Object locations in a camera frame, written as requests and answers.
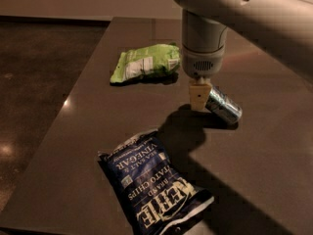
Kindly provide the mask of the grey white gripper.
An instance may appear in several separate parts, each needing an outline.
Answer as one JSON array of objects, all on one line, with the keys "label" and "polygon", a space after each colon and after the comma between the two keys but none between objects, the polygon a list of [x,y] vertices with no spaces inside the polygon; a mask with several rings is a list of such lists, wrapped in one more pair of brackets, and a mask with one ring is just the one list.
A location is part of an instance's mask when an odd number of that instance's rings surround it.
[{"label": "grey white gripper", "polygon": [[212,89],[209,78],[222,67],[227,31],[222,23],[182,11],[182,67],[191,77],[189,96],[193,111],[205,108]]}]

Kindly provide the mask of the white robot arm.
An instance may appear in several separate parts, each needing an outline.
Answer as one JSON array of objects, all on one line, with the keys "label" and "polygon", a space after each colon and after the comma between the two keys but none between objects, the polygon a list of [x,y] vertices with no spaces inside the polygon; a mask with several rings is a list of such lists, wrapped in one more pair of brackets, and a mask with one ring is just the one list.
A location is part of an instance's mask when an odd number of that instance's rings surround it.
[{"label": "white robot arm", "polygon": [[182,8],[185,73],[207,82],[219,72],[231,28],[296,74],[313,79],[312,0],[174,0]]}]

